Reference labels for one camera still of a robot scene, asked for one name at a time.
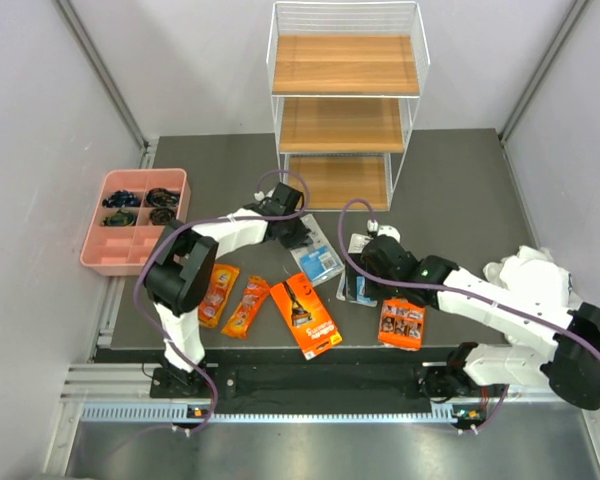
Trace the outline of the blue razor blister pack two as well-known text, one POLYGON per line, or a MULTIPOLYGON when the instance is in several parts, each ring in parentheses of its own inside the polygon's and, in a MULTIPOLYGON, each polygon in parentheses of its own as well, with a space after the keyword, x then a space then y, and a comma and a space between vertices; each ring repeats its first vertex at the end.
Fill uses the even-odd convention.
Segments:
MULTIPOLYGON (((348 247, 348 254, 359 267, 361 264, 361 253, 363 248, 370 242, 371 238, 362 234, 352 234, 348 247)), ((366 292, 367 279, 359 275, 348 263, 340 276, 336 291, 336 298, 353 304, 367 307, 376 307, 377 301, 373 300, 366 292)))

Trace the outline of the orange Gillette razor box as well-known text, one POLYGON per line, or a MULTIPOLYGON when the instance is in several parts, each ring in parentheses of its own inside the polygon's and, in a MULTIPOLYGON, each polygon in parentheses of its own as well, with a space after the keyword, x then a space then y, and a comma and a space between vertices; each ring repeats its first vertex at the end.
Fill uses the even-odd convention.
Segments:
POLYGON ((342 342, 335 321, 304 273, 275 284, 270 294, 306 360, 342 342))

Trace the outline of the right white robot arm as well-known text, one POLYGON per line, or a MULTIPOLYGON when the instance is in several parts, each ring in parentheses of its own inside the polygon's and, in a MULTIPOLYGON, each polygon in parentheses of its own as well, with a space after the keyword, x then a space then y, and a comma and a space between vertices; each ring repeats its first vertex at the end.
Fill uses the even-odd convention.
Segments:
POLYGON ((394 237, 376 233, 361 259, 344 255, 357 274, 419 307, 476 321, 516 339, 514 345, 460 345, 446 380, 467 396, 480 386, 551 389, 584 410, 600 409, 600 308, 551 306, 491 284, 436 255, 416 258, 394 237))

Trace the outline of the blue razor blister pack one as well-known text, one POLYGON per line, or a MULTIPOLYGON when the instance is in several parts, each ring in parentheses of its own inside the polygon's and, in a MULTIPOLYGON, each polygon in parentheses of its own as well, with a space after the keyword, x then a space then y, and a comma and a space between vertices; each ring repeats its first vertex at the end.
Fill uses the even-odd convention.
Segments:
POLYGON ((304 245, 291 249, 297 266, 313 286, 321 285, 344 271, 343 261, 329 242, 313 214, 301 219, 308 229, 304 245))

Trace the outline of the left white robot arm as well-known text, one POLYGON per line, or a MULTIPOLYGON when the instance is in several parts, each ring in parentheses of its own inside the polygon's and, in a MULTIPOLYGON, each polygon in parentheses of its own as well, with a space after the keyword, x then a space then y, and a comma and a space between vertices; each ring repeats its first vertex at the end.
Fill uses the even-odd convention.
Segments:
POLYGON ((216 260, 272 240, 287 249, 305 244, 308 229, 301 216, 308 200, 307 186, 297 190, 278 183, 232 213, 189 223, 173 220, 163 229, 134 285, 133 300, 159 329, 165 363, 175 369, 172 384, 183 395, 196 396, 206 387, 198 307, 216 260))

